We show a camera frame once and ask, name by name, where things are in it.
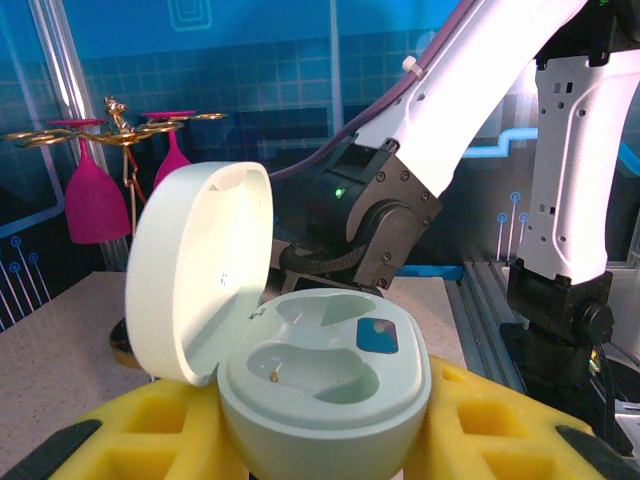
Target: glass panel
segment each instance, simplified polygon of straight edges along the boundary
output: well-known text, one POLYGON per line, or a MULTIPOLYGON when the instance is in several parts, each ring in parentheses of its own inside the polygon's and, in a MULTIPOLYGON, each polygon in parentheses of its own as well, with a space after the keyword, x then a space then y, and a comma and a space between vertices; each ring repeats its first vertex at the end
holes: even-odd
MULTIPOLYGON (((60 115, 28 2, 1 2, 0 135, 60 115)), ((99 247, 69 240, 63 189, 74 166, 68 145, 0 141, 0 332, 104 268, 99 247)))

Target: blue label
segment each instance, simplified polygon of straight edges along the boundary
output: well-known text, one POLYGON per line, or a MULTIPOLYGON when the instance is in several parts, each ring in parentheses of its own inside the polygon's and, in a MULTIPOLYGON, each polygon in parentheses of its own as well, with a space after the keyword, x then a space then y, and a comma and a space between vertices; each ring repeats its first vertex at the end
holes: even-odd
POLYGON ((397 353, 395 324, 382 318, 361 318, 358 320, 356 346, 365 352, 397 353))

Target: black strap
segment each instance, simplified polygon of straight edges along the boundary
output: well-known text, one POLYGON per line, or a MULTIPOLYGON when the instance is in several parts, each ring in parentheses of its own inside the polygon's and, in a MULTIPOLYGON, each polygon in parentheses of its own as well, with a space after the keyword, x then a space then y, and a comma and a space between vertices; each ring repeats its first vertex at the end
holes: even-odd
POLYGON ((58 430, 2 476, 2 480, 45 480, 53 475, 102 425, 86 420, 58 430))
POLYGON ((367 245, 365 244, 341 257, 327 259, 314 254, 301 257, 296 253, 295 247, 289 245, 280 255, 280 267, 283 270, 307 275, 340 272, 355 267, 366 250, 367 245))

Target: white cable tie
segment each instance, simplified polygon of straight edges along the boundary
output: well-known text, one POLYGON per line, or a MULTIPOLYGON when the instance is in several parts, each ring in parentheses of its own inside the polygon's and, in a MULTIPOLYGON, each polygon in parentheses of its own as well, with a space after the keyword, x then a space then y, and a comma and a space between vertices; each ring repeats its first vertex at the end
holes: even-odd
POLYGON ((405 58, 402 62, 402 69, 405 72, 415 73, 418 79, 424 77, 424 70, 422 70, 422 68, 420 68, 420 65, 418 65, 418 61, 416 60, 416 58, 412 57, 411 55, 405 58))

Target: yellow foam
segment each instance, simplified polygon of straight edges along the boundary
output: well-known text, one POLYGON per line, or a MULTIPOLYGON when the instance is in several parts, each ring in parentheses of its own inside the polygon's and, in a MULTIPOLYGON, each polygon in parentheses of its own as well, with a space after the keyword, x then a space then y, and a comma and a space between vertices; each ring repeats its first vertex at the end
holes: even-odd
MULTIPOLYGON (((596 480, 556 432, 583 422, 431 357, 433 390, 406 480, 596 480)), ((227 435, 217 386, 159 380, 78 421, 103 426, 51 477, 246 480, 227 435)))

